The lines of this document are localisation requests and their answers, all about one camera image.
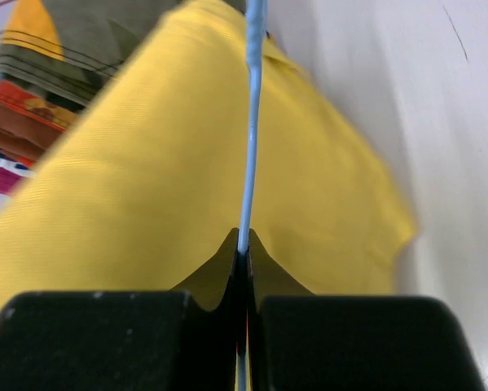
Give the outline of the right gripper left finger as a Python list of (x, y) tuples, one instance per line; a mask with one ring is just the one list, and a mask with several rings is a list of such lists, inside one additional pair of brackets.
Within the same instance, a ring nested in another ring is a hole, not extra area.
[(0, 390), (232, 390), (236, 241), (169, 291), (16, 295), (0, 310)]

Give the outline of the yellow grey camouflage trousers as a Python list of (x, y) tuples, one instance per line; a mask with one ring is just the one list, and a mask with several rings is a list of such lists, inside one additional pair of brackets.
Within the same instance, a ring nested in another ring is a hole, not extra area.
[(179, 1), (19, 1), (0, 41), (6, 81), (70, 111), (124, 67), (149, 60), (145, 38)]

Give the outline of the light blue wire hanger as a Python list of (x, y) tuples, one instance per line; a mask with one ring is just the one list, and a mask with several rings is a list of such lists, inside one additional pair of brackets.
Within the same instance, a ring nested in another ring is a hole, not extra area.
[(236, 388), (248, 389), (248, 269), (249, 233), (253, 207), (253, 194), (257, 169), (257, 133), (262, 91), (263, 41), (267, 33), (267, 2), (248, 1), (245, 12), (246, 38), (245, 61), (248, 68), (249, 110), (248, 148), (244, 179), (244, 193), (240, 213), (237, 241), (235, 277), (237, 291), (237, 358)]

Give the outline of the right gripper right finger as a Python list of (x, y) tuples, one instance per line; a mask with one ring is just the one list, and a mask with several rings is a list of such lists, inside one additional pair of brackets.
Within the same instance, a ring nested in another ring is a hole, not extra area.
[(459, 321), (443, 302), (313, 294), (255, 232), (248, 338), (255, 390), (484, 389)]

